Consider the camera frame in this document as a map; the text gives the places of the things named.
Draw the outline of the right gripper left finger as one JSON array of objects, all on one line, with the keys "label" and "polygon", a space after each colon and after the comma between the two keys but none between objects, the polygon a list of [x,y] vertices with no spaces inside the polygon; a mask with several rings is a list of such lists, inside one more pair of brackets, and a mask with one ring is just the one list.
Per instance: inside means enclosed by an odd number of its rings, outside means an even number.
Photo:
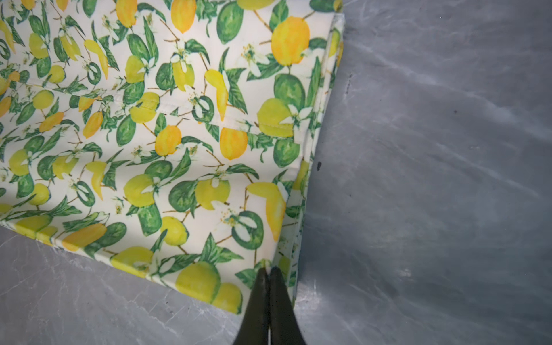
[{"label": "right gripper left finger", "polygon": [[257,271],[241,327],[233,345],[268,345],[270,286],[265,268]]}]

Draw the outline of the lemon print skirt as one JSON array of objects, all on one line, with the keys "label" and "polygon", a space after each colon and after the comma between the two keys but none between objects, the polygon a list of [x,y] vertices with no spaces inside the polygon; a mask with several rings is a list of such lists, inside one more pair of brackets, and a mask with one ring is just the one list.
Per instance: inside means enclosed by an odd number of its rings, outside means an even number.
[{"label": "lemon print skirt", "polygon": [[296,295],[341,1],[3,1],[1,226],[241,313]]}]

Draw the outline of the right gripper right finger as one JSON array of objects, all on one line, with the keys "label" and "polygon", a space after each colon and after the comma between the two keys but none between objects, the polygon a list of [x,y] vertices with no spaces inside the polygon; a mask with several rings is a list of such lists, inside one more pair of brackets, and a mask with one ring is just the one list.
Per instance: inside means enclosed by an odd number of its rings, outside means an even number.
[{"label": "right gripper right finger", "polygon": [[281,269],[273,267],[269,279],[270,343],[273,345],[306,345],[293,311],[293,304],[289,299]]}]

